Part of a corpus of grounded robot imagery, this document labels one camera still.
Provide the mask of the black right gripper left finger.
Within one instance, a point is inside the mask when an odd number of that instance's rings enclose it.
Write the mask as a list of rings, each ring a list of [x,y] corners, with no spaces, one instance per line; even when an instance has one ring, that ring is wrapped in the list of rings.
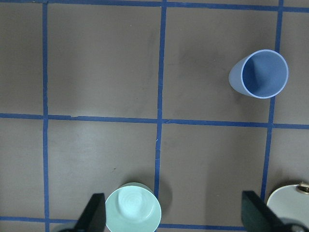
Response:
[[[104,193],[94,193],[80,218],[75,224],[74,232],[103,232],[106,226],[106,209]]]

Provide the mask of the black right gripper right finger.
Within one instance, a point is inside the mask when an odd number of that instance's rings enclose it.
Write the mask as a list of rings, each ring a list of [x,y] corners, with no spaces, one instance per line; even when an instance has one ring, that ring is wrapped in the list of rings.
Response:
[[[285,225],[254,191],[243,191],[241,221],[248,232],[289,232]]]

